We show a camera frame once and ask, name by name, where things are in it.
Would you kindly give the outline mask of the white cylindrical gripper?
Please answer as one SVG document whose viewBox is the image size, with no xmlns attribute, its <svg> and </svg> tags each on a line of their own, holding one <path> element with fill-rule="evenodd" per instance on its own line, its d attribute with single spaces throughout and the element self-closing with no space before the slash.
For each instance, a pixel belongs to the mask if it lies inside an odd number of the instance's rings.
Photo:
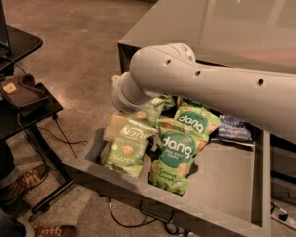
<svg viewBox="0 0 296 237">
<path fill-rule="evenodd" d="M 122 75 L 113 75 L 112 78 L 112 103 L 115 108 L 123 113 L 137 113 L 151 100 L 144 91 L 133 80 L 129 72 Z M 127 115 L 114 112 L 107 124 L 103 140 L 112 142 L 116 139 L 122 129 L 128 124 Z"/>
</svg>

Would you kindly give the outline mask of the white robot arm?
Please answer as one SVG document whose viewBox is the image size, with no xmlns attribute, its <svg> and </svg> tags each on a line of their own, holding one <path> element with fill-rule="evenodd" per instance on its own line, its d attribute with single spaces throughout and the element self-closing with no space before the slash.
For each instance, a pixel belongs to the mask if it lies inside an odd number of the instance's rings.
<svg viewBox="0 0 296 237">
<path fill-rule="evenodd" d="M 296 144 L 296 75 L 202 65 L 182 43 L 138 50 L 112 78 L 112 102 L 136 113 L 162 95 L 186 97 Z"/>
</svg>

